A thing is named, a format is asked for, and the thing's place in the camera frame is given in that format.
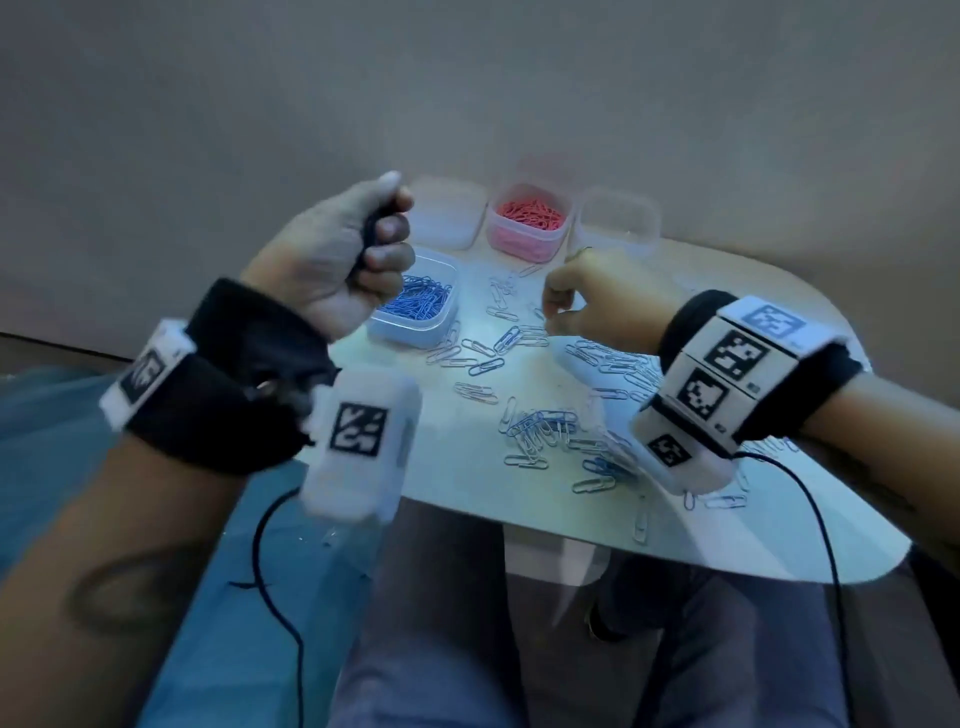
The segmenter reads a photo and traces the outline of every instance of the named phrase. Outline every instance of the leg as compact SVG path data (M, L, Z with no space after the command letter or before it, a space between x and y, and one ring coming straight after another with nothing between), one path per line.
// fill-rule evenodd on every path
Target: leg
M635 728L847 725L821 586L673 566L666 591L679 599L670 604ZM616 582L636 575L632 570L636 566L604 584L604 621L614 616ZM630 590L619 585L621 596ZM619 618L608 626L628 624Z
M525 724L503 527L404 499L328 725Z

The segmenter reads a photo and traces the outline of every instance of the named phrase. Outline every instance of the wire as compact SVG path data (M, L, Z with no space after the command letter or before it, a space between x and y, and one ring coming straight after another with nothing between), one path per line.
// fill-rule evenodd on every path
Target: wire
M827 533L827 525L824 523L824 517L820 513L817 501L813 499L810 491L807 490L804 482L797 477L797 474L787 468L781 462L774 460L767 455L761 455L758 452L738 452L733 456L734 460L742 458L752 458L763 463L770 463L776 468L780 468L784 473L793 478L794 482L804 491L806 499L810 502L813 509L813 515L817 517L817 525L820 526L820 535L823 536L824 546L827 548L827 558L830 561L830 577L833 579L833 596L835 609L837 613L837 652L840 659L840 680L843 683L844 700L847 703L847 723L853 726L853 701L850 691L850 672L847 667L850 652L847 644L847 615L843 609L843 596L840 594L840 575L837 572L837 560L833 555L833 546L830 544L830 536Z
M299 492L300 488L287 491L271 503L267 510L263 512L263 515L260 517L260 522L256 525L256 531L253 532L251 562L253 566L253 584L256 586L256 590L260 592L260 598L263 599L263 603L267 605L267 609L270 610L270 614L274 616L274 619L290 633L290 636L294 638L294 642L297 643L297 728L303 728L303 637L300 636L297 627L277 609L274 601L270 598L270 593L267 591L267 584L263 580L263 572L260 570L260 542L263 540L263 532L267 528L267 523L277 508L290 500L290 498L296 497ZM234 586L241 589L246 588L246 585L241 583L234 584Z

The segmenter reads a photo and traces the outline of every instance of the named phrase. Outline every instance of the left hand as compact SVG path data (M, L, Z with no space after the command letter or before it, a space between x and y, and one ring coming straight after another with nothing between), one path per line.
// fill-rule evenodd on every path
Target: left hand
M392 203L398 214L376 224L378 245L364 252L365 268L348 279L363 249L364 222ZM403 290L414 264L406 240L413 207L399 172L360 182L297 215L260 251L240 280L293 309L329 341L354 332L373 311Z

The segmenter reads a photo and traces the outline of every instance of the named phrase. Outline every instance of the right hand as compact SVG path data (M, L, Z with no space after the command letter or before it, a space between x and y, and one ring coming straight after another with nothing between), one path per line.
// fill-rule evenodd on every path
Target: right hand
M571 311L579 292L587 305ZM547 274L543 316L551 336L583 336L621 352L657 353L690 294L622 251L584 248Z

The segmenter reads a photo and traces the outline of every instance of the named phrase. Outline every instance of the blue cloth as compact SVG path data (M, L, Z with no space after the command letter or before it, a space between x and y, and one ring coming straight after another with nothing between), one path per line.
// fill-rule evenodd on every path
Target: blue cloth
M36 370L0 384L0 573L93 474L115 436L97 400L112 382ZM253 478L156 679L141 728L294 725L296 646L252 581L251 539L267 506L302 483L289 462ZM340 665L358 628L380 534L307 518L294 500L264 534L262 568L279 609L306 642L306 718L326 722Z

